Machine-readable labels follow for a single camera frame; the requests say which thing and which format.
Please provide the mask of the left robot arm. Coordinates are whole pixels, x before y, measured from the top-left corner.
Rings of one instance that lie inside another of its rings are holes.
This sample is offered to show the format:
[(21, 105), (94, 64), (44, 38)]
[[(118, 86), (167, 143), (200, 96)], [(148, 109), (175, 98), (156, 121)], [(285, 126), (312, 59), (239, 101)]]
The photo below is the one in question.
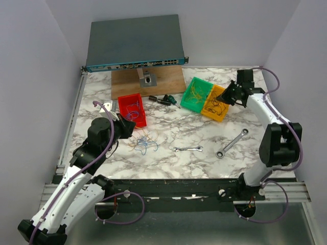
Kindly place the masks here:
[(113, 144), (131, 137), (135, 126), (135, 122), (121, 116), (116, 121), (99, 117), (91, 122), (87, 138), (74, 150), (51, 197), (31, 219), (18, 225), (29, 244), (65, 244), (73, 226), (97, 201), (107, 202), (113, 197), (112, 183), (94, 174)]

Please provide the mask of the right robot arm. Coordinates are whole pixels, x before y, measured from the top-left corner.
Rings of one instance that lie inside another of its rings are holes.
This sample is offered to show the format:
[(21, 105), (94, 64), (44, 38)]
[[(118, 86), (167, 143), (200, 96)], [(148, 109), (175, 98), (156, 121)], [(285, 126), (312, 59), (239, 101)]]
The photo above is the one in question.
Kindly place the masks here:
[(263, 186), (273, 172), (294, 171), (303, 161), (301, 124), (286, 119), (269, 101), (269, 94), (255, 86), (253, 69), (241, 69), (237, 79), (217, 97), (225, 104), (249, 108), (265, 130), (258, 162), (238, 177), (235, 194), (241, 200), (252, 196), (253, 187)]

